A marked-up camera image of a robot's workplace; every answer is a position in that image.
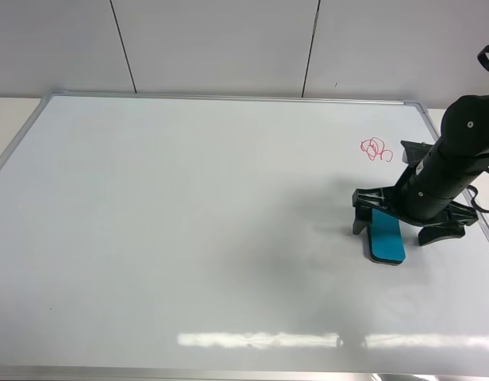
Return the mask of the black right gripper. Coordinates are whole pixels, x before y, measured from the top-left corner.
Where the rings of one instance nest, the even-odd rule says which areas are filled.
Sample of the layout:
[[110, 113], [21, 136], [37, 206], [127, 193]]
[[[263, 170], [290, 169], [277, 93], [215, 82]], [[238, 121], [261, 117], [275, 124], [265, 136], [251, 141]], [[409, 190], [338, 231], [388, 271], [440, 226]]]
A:
[[462, 238], [465, 236], [463, 225], [470, 226], [479, 220], [475, 209], [454, 201], [428, 220], [411, 217], [395, 206], [392, 196], [393, 189], [393, 187], [380, 187], [356, 189], [354, 191], [352, 195], [352, 206], [355, 208], [355, 217], [352, 223], [353, 235], [359, 235], [372, 223], [373, 210], [379, 210], [409, 225], [424, 227], [418, 234], [419, 245]]

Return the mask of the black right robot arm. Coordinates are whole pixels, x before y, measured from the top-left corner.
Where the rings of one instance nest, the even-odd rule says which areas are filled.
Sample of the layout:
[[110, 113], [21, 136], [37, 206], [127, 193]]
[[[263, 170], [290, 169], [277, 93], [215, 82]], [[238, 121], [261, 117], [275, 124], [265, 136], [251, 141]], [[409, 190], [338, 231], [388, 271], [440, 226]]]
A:
[[378, 210], [420, 228], [418, 243], [461, 238], [483, 208], [456, 197], [489, 172], [489, 95], [465, 95], [446, 111], [433, 145], [402, 141], [407, 166], [392, 187], [357, 189], [352, 195], [355, 235]]

